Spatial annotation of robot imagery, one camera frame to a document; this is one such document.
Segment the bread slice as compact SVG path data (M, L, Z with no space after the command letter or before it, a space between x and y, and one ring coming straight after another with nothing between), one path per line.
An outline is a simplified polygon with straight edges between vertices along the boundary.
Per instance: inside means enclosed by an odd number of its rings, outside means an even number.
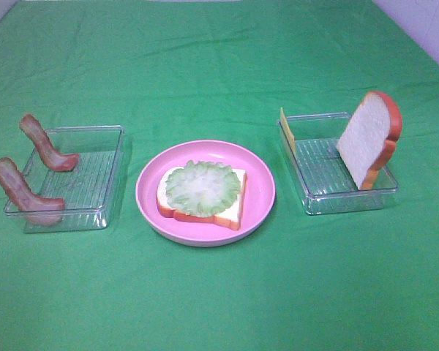
M232 168L234 172L237 173L239 180L241 181L241 191L239 193L238 200L227 210L222 213L209 216L209 217L197 217L193 215L186 214L174 208L171 208L167 204L165 198L165 180L168 175L179 167L173 167L165 172L162 176L159 185L157 187L157 209L163 217L173 218L180 222L194 222L194 223L209 223L219 225L221 227L226 227L232 230L238 230L241 226L241 214L244 202L244 194L247 182L247 172L242 169Z
M337 142L357 189L373 188L379 171L396 151L401 133L402 114L396 102L381 91L368 92Z

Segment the green lettuce leaf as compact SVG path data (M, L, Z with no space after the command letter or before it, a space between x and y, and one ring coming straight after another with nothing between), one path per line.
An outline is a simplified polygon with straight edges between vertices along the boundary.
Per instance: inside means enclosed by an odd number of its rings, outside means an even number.
M229 209L239 198L241 181L231 166L188 161L165 180L167 204L197 217L209 217Z

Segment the green tablecloth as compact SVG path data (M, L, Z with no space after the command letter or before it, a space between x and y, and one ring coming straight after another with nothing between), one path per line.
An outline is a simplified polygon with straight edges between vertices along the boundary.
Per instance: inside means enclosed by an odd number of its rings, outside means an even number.
M391 95L395 204L309 216L277 128ZM439 66L371 1L25 1L0 22L0 158L18 122L120 124L105 230L27 235L0 187L0 350L439 350ZM154 232L135 183L159 152L219 139L274 174L268 219L216 248Z

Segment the left clear plastic tray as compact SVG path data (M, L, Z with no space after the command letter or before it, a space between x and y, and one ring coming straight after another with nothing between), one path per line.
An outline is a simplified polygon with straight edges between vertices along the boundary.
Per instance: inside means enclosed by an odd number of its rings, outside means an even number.
M20 211L7 201L4 214L24 233L98 230L108 226L124 188L125 147L122 126L60 127L46 130L63 154L79 154L69 172L54 172L32 151L22 170L32 192L62 198L62 211Z

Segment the pink round plate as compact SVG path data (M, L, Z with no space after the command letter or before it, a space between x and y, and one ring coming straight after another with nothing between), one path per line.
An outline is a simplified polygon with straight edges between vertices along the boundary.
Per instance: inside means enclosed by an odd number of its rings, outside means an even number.
M156 203L163 174L187 161L213 161L244 169L247 173L245 198L239 230L215 224L180 222L163 217ZM240 240L266 219L275 200L275 183L268 166L248 149L221 140L193 140L168 148L154 157L140 173L135 198L147 222L161 235L190 246L221 246Z

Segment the bacon strip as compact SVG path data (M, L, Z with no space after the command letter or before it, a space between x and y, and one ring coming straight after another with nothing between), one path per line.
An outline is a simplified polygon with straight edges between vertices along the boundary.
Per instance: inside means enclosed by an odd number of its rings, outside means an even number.
M46 131L32 114L26 114L19 122L20 129L33 142L42 162L56 172L71 171L79 161L79 154L62 154L54 148Z
M0 185L19 210L32 212L26 215L31 223L51 226L62 220L62 215L42 212L63 211L64 199L41 197L33 193L23 174L9 157L0 158Z

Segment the clear plastic tray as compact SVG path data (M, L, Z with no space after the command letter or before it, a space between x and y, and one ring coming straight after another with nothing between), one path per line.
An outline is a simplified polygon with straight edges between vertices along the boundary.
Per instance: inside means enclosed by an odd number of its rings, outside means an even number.
M4 214L24 233L98 230L108 226L124 188L125 147L122 126L60 127L46 130L63 154L79 154L69 172L54 172L32 151L22 170L32 192L62 198L62 211L20 211L7 201Z
M298 202L309 215L371 211L396 205L398 183L384 166L370 190L360 191L342 161L337 141L349 121L347 112L286 116L296 142L296 155L279 133Z

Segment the right clear plastic tray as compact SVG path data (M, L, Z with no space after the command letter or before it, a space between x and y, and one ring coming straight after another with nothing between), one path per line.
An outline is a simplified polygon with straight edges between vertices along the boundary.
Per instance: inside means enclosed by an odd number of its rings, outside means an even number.
M296 155L279 133L298 202L309 215L371 211L396 205L398 183L384 166L370 190L360 191L342 161L337 141L349 121L347 112L286 116L296 142Z

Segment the yellow cheese slice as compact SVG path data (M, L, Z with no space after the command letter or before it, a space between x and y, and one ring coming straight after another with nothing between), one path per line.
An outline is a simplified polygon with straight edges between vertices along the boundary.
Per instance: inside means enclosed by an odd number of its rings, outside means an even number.
M292 151L292 155L296 155L296 142L295 142L295 138L294 135L290 129L290 126L288 124L288 119L285 115L285 111L284 108L281 107L280 108L280 123L282 126L282 130L285 134L286 140L288 142L288 145L290 146L290 149Z

